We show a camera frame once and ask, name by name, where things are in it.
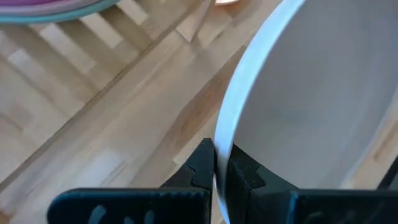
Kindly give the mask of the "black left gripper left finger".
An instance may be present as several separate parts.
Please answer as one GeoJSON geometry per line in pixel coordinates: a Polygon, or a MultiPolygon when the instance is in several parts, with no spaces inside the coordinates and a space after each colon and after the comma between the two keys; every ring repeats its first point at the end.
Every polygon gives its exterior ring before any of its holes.
{"type": "Polygon", "coordinates": [[[161,223],[210,223],[215,146],[204,138],[185,163],[161,187],[169,191],[161,223]]]}

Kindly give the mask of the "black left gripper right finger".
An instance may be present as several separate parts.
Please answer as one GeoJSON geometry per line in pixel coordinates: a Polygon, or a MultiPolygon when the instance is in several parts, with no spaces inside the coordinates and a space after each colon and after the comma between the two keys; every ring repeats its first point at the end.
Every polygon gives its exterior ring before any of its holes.
{"type": "Polygon", "coordinates": [[[228,217],[230,223],[288,223],[293,185],[238,146],[228,161],[228,217]]]}

